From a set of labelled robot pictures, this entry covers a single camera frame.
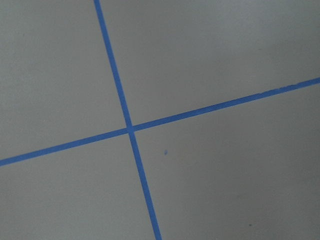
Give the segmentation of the blue tape line lengthwise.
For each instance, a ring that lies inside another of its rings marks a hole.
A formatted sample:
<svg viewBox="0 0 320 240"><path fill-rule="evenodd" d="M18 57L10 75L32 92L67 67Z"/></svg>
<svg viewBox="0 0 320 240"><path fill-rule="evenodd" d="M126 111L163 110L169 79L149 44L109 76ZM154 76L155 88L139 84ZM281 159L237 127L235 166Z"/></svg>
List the blue tape line lengthwise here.
<svg viewBox="0 0 320 240"><path fill-rule="evenodd" d="M116 91L117 91L117 94L118 94L118 98L119 98L119 102L120 102L120 106L121 106L121 110L122 110L122 114L123 114L123 118L124 118L124 122L125 122L125 128L126 128L129 140L130 140L130 145L131 145L131 148L132 148L132 152L133 152L133 156L134 156L134 160L135 160L135 164L136 164L139 180L140 180L140 183L141 183L145 204L146 204L146 207L147 207L147 210L148 210L148 215L149 215L150 223L151 223L151 226L152 226L154 238L156 240L161 240L162 239L162 235L161 235L160 227L159 227L157 216L156 216L156 212L155 212L155 209L154 209L152 196L151 196L150 189L149 189L149 186L148 186L148 181L147 181L147 177L146 177L143 161L142 161L142 158L141 158L139 146L138 146L138 143L137 143L136 135L135 135L135 132L134 132L134 129L133 129L133 124L132 124L130 112L129 112L129 109L128 109L125 92L124 92L124 89L123 89L123 86L122 86L122 82L121 82L120 74L119 74L119 71L118 71L116 59L115 59L115 56L114 56L114 53L113 53L112 43L111 43L110 36L109 36L109 33L108 33L108 28L107 28L107 24L106 24L106 21L105 21L105 18L104 18L101 2L99 0L95 0L94 1L94 6L95 6L95 11L96 11L96 14L97 14L100 30L101 30L101 33L102 33L103 42L104 42L104 45L105 45L107 57L108 57L108 60L109 60L110 69L111 69L111 72L112 72L112 76L113 76L113 79L114 79Z"/></svg>

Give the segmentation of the blue tape line crosswise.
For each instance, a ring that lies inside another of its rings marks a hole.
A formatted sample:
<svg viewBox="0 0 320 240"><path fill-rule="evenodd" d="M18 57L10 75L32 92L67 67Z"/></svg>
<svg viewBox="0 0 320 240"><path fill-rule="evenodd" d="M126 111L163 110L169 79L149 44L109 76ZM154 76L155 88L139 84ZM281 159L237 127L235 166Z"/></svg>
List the blue tape line crosswise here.
<svg viewBox="0 0 320 240"><path fill-rule="evenodd" d="M271 90L264 91L264 92L261 92L261 93L256 93L256 94L252 94L252 95L236 98L236 99L233 99L233 100L228 100L228 101L225 101L225 102L221 102L221 103L217 103L217 104L214 104L214 105L210 105L210 106L194 109L194 110L191 110L191 111L187 111L187 112L183 112L183 113L179 113L179 114L163 117L163 118L152 120L152 121L147 121L147 122L144 122L144 123L133 125L131 128L133 129L133 131L137 132L137 131L153 128L153 127L156 127L156 126L160 126L160 125L164 125L164 124L168 124L168 123L172 123L172 122L177 122L179 120L188 119L188 118L192 118L192 117L195 117L195 116L207 114L207 113L210 113L210 112L214 112L214 111L230 108L230 107L241 105L241 104L244 104L244 103L253 102L253 101L260 100L260 99L272 97L272 96L275 96L275 95L279 95L279 94L295 91L295 90L298 90L298 89L302 89L302 88L306 88L306 87L309 87L309 86L317 85L319 83L320 83L320 79L317 77L317 78L314 78L314 79L302 81L302 82L295 83L295 84L292 84L292 85L271 89ZM82 139L66 142L66 143L63 143L63 144L59 144L59 145L43 148L43 149L40 149L40 150L35 150L35 151L32 151L32 152L27 152L27 153L24 153L24 154L20 154L20 155L4 158L4 159L2 159L0 161L0 165L1 166L6 166L6 165L18 163L18 162L22 162L22 161L25 161L25 160L29 160L29 159L33 159L33 158L49 155L49 154L52 154L52 153L57 153L57 152L61 152L61 151L64 151L64 150L76 148L76 147L79 147L79 146L84 146L84 145L88 145L88 144L91 144L91 143L99 142L99 141L102 141L102 140L111 139L111 138L114 138L114 137L126 135L128 133L129 132L128 132L128 130L126 128L116 129L116 130L109 131L109 132L106 132L106 133L102 133L102 134L98 134L98 135L94 135L94 136L90 136L90 137L86 137L86 138L82 138Z"/></svg>

